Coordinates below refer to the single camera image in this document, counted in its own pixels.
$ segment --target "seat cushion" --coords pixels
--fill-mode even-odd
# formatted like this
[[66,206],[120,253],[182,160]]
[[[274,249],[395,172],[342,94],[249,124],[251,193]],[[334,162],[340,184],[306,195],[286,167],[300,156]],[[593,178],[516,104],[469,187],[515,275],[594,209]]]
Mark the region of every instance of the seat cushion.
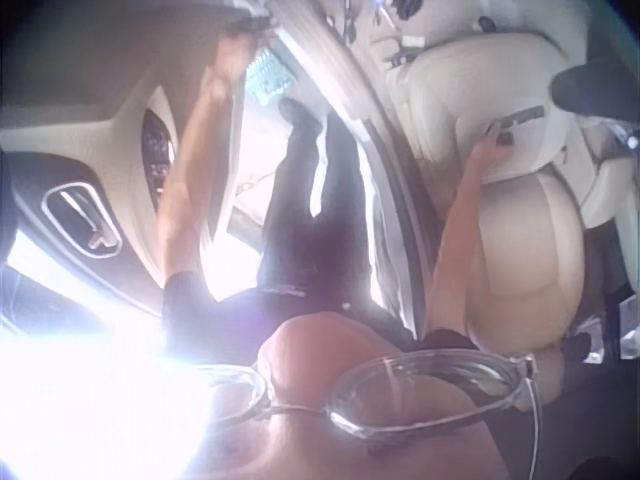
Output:
[[468,295],[471,333],[497,353],[524,353],[558,341],[584,283],[577,208],[545,173],[488,185]]
[[435,174],[455,182],[477,139],[496,118],[542,106],[544,117],[513,128],[513,159],[487,181],[533,173],[558,154],[572,116],[553,106],[549,84],[568,68],[563,55],[534,34],[479,35],[428,50],[407,67],[410,139]]

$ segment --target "person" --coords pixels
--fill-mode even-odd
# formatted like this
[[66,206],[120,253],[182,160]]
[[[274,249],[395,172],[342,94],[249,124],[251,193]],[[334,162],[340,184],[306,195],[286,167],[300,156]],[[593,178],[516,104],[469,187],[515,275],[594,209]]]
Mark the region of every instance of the person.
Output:
[[[466,162],[427,293],[424,338],[414,339],[366,298],[369,267],[357,147],[335,114],[327,121],[322,213],[316,218],[309,214],[321,127],[291,100],[281,105],[294,128],[266,217],[258,288],[221,303],[209,295],[200,273],[199,238],[216,171],[210,153],[216,151],[215,132],[233,86],[259,43],[246,31],[220,39],[165,183],[158,220],[167,277],[164,321],[173,354],[196,363],[255,365],[269,380],[274,400],[300,410],[243,424],[216,437],[215,448],[202,452],[208,466],[197,478],[484,480],[507,478],[509,473],[524,477],[533,438],[528,414],[506,412],[509,415],[495,421],[423,439],[381,457],[345,438],[326,416],[310,414],[323,408],[342,375],[366,362],[405,351],[477,348],[465,324],[467,281],[478,241],[482,176],[509,157],[513,138],[507,132],[490,128]],[[461,390],[442,385],[431,385],[424,393],[430,399],[425,408],[433,409],[434,416],[455,414],[470,402]],[[629,399],[624,402],[628,412]],[[550,415],[566,427],[565,437],[577,431],[571,425],[588,430],[584,418],[566,406]],[[610,433],[619,423],[608,424]],[[629,431],[617,439],[618,445],[625,444],[625,454],[633,450]],[[523,436],[525,448],[514,449]],[[597,448],[579,448],[572,456],[567,451],[560,445],[561,461],[557,461],[553,449],[543,449],[542,457],[550,460],[541,478],[566,478],[564,474],[588,458],[585,451]]]

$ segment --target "black shoe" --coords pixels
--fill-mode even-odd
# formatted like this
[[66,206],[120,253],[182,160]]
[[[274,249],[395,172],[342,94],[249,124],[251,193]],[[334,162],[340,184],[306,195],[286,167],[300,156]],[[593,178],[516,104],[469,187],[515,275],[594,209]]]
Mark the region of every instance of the black shoe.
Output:
[[297,100],[285,97],[278,103],[278,109],[282,118],[294,128],[308,128],[316,137],[322,133],[322,123]]

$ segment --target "black pants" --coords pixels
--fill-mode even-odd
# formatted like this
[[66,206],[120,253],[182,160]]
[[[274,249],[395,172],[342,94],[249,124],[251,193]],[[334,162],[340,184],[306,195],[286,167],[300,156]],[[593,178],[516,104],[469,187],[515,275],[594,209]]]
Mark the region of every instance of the black pants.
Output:
[[316,137],[304,126],[294,128],[275,175],[258,286],[359,302],[370,296],[371,287],[364,183],[356,142],[335,113],[327,121],[326,151],[321,213],[313,218]]

